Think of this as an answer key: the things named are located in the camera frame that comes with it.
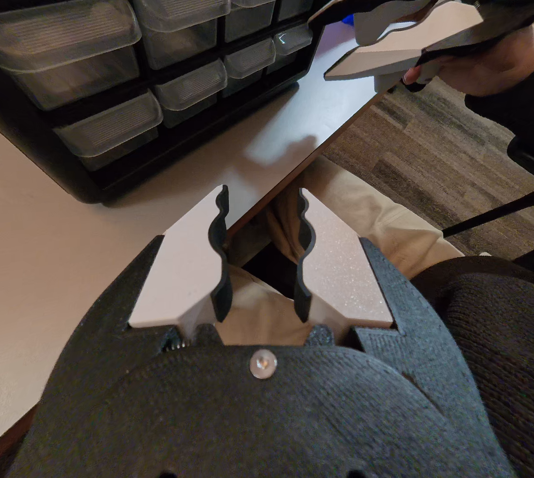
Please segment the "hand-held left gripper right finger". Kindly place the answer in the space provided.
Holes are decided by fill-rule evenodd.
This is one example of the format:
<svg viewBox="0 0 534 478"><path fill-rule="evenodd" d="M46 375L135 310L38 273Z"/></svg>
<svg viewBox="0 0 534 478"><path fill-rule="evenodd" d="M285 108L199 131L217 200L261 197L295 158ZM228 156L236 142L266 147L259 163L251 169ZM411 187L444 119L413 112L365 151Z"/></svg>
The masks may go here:
<svg viewBox="0 0 534 478"><path fill-rule="evenodd" d="M298 190L297 216L297 317L327 326L335 341L352 327L391 329L394 319L360 236L306 188Z"/></svg>

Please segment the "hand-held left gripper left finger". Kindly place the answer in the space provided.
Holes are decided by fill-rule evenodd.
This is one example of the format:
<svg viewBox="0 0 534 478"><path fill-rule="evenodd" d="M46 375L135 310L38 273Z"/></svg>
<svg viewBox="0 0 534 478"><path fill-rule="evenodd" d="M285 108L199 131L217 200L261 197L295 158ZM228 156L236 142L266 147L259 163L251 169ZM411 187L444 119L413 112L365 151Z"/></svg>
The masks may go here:
<svg viewBox="0 0 534 478"><path fill-rule="evenodd" d="M130 314L132 328L173 325L184 340L222 322L232 305L226 216L229 188L217 186L165 233Z"/></svg>

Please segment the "person's right forearm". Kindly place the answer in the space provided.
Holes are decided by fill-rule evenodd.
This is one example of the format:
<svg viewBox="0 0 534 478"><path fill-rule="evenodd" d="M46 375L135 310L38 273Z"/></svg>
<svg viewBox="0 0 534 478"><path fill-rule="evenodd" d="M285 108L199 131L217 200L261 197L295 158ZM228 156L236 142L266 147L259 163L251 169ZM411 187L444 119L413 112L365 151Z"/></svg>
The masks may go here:
<svg viewBox="0 0 534 478"><path fill-rule="evenodd" d="M465 105L474 113L510 130L508 157L533 174L533 74L502 93L466 95Z"/></svg>

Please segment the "grey desk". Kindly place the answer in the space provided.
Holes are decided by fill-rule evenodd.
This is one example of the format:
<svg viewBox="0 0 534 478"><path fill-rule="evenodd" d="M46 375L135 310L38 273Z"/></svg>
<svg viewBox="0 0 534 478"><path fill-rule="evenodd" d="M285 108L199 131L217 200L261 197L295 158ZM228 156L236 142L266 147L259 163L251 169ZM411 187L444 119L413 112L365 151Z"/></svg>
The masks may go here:
<svg viewBox="0 0 534 478"><path fill-rule="evenodd" d="M328 25L298 88L110 207L76 201L1 138L2 435L37 404L78 322L154 236L221 184L234 234L378 100L370 77L323 78L355 46L351 26Z"/></svg>

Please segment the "person's right hand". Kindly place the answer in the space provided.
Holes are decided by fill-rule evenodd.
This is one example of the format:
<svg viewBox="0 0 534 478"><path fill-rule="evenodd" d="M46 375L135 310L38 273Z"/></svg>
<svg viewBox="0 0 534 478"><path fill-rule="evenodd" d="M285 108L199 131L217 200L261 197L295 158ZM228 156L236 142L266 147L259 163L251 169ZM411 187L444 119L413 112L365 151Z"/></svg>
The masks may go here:
<svg viewBox="0 0 534 478"><path fill-rule="evenodd" d="M517 30L489 50L466 56L441 56L437 76L463 94L502 93L533 73L533 26Z"/></svg>

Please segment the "person's beige pants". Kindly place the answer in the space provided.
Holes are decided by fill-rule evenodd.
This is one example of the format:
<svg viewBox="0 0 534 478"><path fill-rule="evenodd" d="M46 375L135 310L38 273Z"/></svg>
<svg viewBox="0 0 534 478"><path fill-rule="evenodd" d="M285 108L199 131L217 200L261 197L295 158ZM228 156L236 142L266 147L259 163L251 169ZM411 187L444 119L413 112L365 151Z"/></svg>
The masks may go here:
<svg viewBox="0 0 534 478"><path fill-rule="evenodd" d="M464 255L442 233L364 180L319 156L231 240L230 313L216 329L224 345L303 345L311 326L295 314L293 301L261 280L245 262L270 242L289 261L302 252L298 243L299 188L308 189L359 236L368 238L408 279L431 266Z"/></svg>

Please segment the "person's dark knit sweater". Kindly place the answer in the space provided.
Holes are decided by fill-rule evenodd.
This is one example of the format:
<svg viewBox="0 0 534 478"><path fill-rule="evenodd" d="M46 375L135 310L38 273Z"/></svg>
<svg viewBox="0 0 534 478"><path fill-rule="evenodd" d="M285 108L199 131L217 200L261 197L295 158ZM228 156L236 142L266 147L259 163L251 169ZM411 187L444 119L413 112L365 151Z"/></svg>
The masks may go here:
<svg viewBox="0 0 534 478"><path fill-rule="evenodd" d="M533 271L480 255L437 263L411 283L464 355L516 475L533 477Z"/></svg>

